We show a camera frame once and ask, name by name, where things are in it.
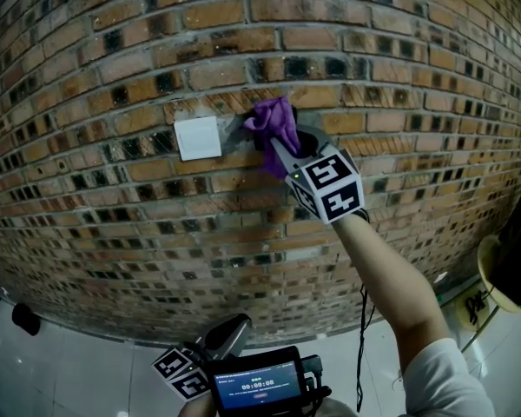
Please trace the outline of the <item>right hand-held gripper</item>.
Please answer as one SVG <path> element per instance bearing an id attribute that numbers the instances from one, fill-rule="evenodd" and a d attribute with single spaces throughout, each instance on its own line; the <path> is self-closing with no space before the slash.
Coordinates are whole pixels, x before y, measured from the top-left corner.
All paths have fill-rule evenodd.
<path id="1" fill-rule="evenodd" d="M 296 133 L 297 156 L 279 138 L 271 139 L 271 173 L 286 177 L 299 205 L 326 225 L 350 214 L 367 220 L 360 173 L 348 152 L 332 146 L 323 129 L 298 124 Z"/>

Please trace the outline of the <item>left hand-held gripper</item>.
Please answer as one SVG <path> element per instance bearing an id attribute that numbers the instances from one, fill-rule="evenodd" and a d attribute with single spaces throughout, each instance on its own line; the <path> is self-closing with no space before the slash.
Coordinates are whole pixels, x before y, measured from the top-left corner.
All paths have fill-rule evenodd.
<path id="1" fill-rule="evenodd" d="M 233 314 L 218 320 L 204 337 L 199 335 L 192 349 L 199 357 L 210 356 L 212 360 L 238 357 L 252 329 L 253 323 L 247 314 Z M 196 400 L 210 392 L 207 376 L 198 362 L 192 359 L 189 349 L 170 348 L 151 367 L 184 402 Z"/>

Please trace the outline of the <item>purple cleaning cloth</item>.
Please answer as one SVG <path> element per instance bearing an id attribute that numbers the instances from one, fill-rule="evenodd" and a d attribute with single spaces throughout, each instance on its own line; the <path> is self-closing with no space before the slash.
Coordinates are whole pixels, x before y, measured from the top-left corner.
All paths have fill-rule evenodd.
<path id="1" fill-rule="evenodd" d="M 285 96 L 267 99 L 254 105 L 254 114 L 243 126 L 253 132 L 264 151 L 265 170 L 279 180 L 284 180 L 287 171 L 278 157 L 271 139 L 279 139 L 287 151 L 296 157 L 300 152 L 300 139 L 290 102 Z"/>

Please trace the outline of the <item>black wall display panel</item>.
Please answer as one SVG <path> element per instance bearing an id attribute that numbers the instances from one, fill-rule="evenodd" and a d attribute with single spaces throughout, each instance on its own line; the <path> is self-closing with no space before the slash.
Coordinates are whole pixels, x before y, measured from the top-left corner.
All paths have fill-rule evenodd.
<path id="1" fill-rule="evenodd" d="M 247 115 L 243 128 L 253 137 L 257 150 L 270 148 L 270 140 L 279 138 L 292 154 L 300 150 L 296 133 L 296 111 L 287 100 L 273 100 L 257 103 Z"/>

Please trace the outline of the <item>person's left forearm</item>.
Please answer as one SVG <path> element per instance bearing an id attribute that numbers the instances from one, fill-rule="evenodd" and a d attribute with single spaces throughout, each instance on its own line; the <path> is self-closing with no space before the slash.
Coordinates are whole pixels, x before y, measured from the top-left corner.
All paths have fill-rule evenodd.
<path id="1" fill-rule="evenodd" d="M 177 417 L 216 417 L 217 410 L 211 393 L 187 402 Z"/>

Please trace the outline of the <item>person's right forearm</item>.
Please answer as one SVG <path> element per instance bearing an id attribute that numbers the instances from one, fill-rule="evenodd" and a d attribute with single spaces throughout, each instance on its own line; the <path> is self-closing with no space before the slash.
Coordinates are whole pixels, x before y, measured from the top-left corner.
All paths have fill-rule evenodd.
<path id="1" fill-rule="evenodd" d="M 425 347 L 450 336 L 432 286 L 359 216 L 345 216 L 333 228 L 373 304 L 391 326 L 405 371 Z"/>

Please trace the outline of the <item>chest-mounted timer screen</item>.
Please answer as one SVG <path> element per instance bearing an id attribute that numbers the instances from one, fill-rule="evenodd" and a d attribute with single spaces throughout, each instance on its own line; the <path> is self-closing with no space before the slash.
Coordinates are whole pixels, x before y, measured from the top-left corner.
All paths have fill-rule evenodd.
<path id="1" fill-rule="evenodd" d="M 206 365 L 220 417 L 272 417 L 301 409 L 307 393 L 297 347 Z"/>

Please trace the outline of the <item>black round object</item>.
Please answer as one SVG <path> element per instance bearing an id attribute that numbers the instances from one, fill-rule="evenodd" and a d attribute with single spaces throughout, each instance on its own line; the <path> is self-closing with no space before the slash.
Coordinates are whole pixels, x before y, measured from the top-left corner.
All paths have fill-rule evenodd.
<path id="1" fill-rule="evenodd" d="M 12 309 L 11 319 L 15 325 L 31 336 L 38 335 L 41 327 L 40 318 L 22 303 L 17 303 Z"/>

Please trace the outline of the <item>round yellow stool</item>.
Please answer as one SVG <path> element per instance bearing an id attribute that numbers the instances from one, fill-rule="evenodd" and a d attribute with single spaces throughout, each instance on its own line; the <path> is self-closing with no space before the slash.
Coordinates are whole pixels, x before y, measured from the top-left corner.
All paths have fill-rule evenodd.
<path id="1" fill-rule="evenodd" d="M 496 305 L 509 313 L 521 312 L 521 307 L 509 299 L 491 283 L 491 272 L 496 265 L 496 259 L 501 244 L 497 235 L 488 235 L 478 245 L 477 260 L 478 272 L 482 283 Z"/>

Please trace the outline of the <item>white shirt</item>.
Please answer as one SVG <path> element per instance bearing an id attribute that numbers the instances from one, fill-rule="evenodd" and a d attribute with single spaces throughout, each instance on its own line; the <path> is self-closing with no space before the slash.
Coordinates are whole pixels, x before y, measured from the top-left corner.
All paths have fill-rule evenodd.
<path id="1" fill-rule="evenodd" d="M 403 373 L 406 411 L 398 417 L 496 417 L 454 339 L 423 348 Z"/>

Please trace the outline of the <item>yellow round disc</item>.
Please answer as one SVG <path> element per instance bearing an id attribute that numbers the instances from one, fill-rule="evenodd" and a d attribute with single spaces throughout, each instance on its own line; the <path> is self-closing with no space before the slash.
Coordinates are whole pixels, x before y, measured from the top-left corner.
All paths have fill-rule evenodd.
<path id="1" fill-rule="evenodd" d="M 462 328 L 476 332 L 488 319 L 491 308 L 488 292 L 479 286 L 473 286 L 455 300 L 455 314 Z"/>

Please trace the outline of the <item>black monitor mount bracket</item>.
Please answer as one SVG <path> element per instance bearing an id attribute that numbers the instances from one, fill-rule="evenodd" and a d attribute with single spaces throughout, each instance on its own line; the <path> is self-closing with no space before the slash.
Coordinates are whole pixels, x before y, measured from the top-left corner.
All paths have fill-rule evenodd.
<path id="1" fill-rule="evenodd" d="M 323 367 L 321 358 L 314 354 L 301 359 L 301 368 L 307 386 L 307 403 L 313 408 L 319 408 L 332 389 L 322 382 Z"/>

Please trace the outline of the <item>white wall switch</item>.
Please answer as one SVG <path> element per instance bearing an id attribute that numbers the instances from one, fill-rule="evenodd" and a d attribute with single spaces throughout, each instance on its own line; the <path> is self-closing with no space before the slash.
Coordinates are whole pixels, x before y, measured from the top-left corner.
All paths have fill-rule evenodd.
<path id="1" fill-rule="evenodd" d="M 220 157 L 221 139 L 215 116 L 175 122 L 175 137 L 183 161 Z"/>

